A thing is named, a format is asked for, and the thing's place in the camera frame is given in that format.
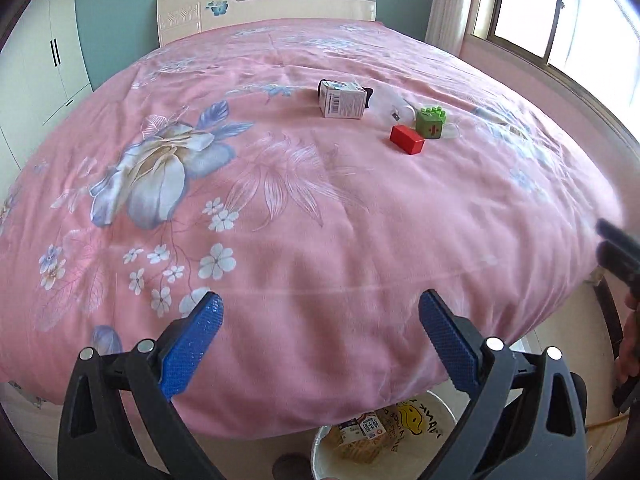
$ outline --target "window pane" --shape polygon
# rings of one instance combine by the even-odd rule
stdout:
[[[635,135],[640,41],[615,0],[563,0],[549,63],[585,87]]]
[[[556,0],[502,0],[495,35],[543,57]]]

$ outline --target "red block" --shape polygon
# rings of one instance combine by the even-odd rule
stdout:
[[[424,138],[418,132],[403,124],[394,126],[394,129],[391,130],[390,140],[409,155],[420,153],[424,145]]]

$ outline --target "window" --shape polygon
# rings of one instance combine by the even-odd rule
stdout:
[[[495,0],[487,39],[605,107],[640,140],[640,34],[617,0]]]

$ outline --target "window sill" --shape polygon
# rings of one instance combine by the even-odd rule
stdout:
[[[598,101],[590,92],[584,89],[577,82],[567,77],[565,74],[556,70],[551,66],[541,68],[530,60],[516,54],[508,48],[505,48],[499,44],[493,43],[479,36],[473,34],[467,34],[465,41],[471,41],[476,44],[481,44],[485,49],[499,50],[502,53],[512,56],[517,64],[527,72],[535,72],[539,75],[545,75],[555,83],[562,86],[565,90],[571,92],[577,97],[582,104],[587,106],[593,113],[595,113],[601,120],[603,120],[607,126],[609,126],[613,132],[622,140],[635,154],[640,158],[640,139],[637,139],[631,131],[620,120],[609,111],[600,101]]]

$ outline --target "hand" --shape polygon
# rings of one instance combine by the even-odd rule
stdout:
[[[631,294],[628,294],[625,300],[626,306],[631,310],[638,309],[638,300]],[[640,342],[640,331],[636,316],[638,313],[633,312],[626,319],[623,329],[624,339],[620,343],[620,357],[616,359],[616,378],[620,384],[628,381],[629,377],[637,377],[640,375],[640,360],[636,357],[636,346]]]

